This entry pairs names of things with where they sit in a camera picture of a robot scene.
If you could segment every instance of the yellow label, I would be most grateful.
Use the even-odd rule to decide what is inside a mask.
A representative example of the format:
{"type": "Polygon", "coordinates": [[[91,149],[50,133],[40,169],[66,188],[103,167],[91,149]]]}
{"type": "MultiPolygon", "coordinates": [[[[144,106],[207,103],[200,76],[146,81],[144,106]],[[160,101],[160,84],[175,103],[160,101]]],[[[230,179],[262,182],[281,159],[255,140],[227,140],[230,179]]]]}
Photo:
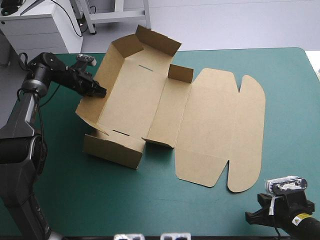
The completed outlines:
{"type": "Polygon", "coordinates": [[[296,226],[299,225],[299,223],[302,222],[303,219],[306,219],[306,218],[311,218],[311,215],[307,214],[307,213],[301,213],[299,215],[297,215],[293,220],[292,220],[292,223],[296,226]]]}

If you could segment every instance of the partially folded cardboard box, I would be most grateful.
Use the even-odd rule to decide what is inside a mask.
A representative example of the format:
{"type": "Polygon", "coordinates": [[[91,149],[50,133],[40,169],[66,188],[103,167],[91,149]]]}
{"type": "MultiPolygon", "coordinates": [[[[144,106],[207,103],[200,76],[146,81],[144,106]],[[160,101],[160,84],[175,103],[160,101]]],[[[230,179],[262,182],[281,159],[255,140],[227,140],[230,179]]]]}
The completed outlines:
{"type": "Polygon", "coordinates": [[[229,161],[228,187],[250,188],[261,169],[265,94],[244,76],[171,64],[180,43],[139,26],[114,41],[95,76],[106,98],[84,97],[76,113],[96,130],[84,151],[137,169],[145,141],[175,148],[178,178],[215,185],[229,161]]]}
{"type": "MultiPolygon", "coordinates": [[[[138,168],[146,144],[143,139],[154,120],[164,86],[170,81],[168,71],[180,45],[142,26],[135,34],[111,43],[95,76],[107,89],[107,96],[84,97],[76,110],[97,129],[85,136],[85,152],[138,168]]],[[[170,69],[171,78],[192,81],[192,69],[170,69]]]]}

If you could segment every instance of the gray floor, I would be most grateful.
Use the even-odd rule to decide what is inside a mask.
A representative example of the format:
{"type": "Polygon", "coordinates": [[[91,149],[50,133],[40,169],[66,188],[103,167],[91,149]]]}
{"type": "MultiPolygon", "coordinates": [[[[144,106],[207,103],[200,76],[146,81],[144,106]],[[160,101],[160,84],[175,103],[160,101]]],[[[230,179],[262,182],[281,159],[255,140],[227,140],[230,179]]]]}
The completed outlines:
{"type": "Polygon", "coordinates": [[[11,64],[0,67],[0,128],[7,122],[17,100],[17,90],[25,78],[18,65],[18,56],[12,51],[11,64]]]}
{"type": "MultiPolygon", "coordinates": [[[[91,0],[99,12],[110,1],[91,0]]],[[[126,10],[142,0],[125,1],[126,10]]],[[[149,0],[152,29],[182,43],[180,51],[299,47],[320,50],[320,0],[149,0]]],[[[85,34],[82,51],[105,52],[143,21],[97,24],[85,34]]]]}

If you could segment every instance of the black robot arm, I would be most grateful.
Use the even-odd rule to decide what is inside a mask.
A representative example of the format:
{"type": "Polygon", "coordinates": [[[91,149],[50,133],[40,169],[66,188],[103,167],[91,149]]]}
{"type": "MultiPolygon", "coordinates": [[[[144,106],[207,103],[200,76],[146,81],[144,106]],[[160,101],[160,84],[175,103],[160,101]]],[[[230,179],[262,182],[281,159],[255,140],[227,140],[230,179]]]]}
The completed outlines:
{"type": "Polygon", "coordinates": [[[40,99],[47,94],[51,81],[83,96],[106,95],[106,89],[86,71],[87,65],[95,64],[95,58],[79,54],[76,60],[68,67],[54,54],[45,52],[22,64],[28,71],[18,91],[18,95],[23,94],[0,129],[0,197],[26,240],[63,239],[49,227],[33,190],[47,156],[43,129],[34,125],[40,99]]]}

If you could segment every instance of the green tabletop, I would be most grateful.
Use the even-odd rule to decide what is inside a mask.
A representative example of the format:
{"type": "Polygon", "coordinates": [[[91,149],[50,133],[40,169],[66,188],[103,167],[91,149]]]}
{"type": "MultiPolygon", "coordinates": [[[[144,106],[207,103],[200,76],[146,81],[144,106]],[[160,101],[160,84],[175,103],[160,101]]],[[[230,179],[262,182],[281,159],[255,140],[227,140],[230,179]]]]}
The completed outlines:
{"type": "MultiPolygon", "coordinates": [[[[98,63],[104,54],[93,54],[98,63]]],[[[72,65],[75,55],[58,56],[72,65]]],[[[260,208],[257,194],[266,179],[297,175],[308,180],[307,198],[320,206],[320,83],[300,48],[181,51],[174,64],[235,73],[237,84],[251,75],[266,95],[262,168],[249,190],[231,193],[226,167],[215,187],[177,179],[174,150],[147,144],[138,170],[82,152],[91,128],[76,114],[80,96],[61,87],[42,108],[46,166],[36,196],[52,228],[66,236],[116,233],[160,235],[276,235],[273,228],[249,225],[245,211],[260,208]]],[[[89,67],[92,73],[97,67],[89,67]]],[[[55,83],[51,84],[50,93],[55,83]]],[[[320,211],[315,217],[320,218],[320,211]]],[[[0,206],[0,235],[19,231],[0,206]]]]}

